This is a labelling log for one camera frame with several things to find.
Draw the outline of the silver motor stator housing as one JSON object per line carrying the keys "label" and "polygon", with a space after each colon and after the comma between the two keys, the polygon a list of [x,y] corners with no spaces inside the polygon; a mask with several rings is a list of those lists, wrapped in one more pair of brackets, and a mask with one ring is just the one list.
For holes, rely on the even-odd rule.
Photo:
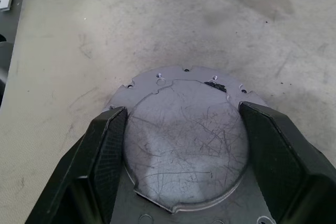
{"label": "silver motor stator housing", "polygon": [[142,73],[111,97],[128,121],[111,224],[276,224],[238,111],[255,92],[215,69]]}

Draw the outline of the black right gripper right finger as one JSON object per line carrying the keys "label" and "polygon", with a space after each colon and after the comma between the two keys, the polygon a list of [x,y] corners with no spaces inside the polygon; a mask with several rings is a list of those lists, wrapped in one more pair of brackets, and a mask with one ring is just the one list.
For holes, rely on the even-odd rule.
{"label": "black right gripper right finger", "polygon": [[241,102],[253,171],[277,224],[336,224],[336,168],[285,114]]}

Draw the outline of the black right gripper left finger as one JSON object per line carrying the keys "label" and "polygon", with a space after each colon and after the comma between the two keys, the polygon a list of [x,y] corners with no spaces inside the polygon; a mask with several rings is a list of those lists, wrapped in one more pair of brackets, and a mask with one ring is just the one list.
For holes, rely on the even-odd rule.
{"label": "black right gripper left finger", "polygon": [[61,158],[25,224],[110,224],[128,111],[102,112]]}

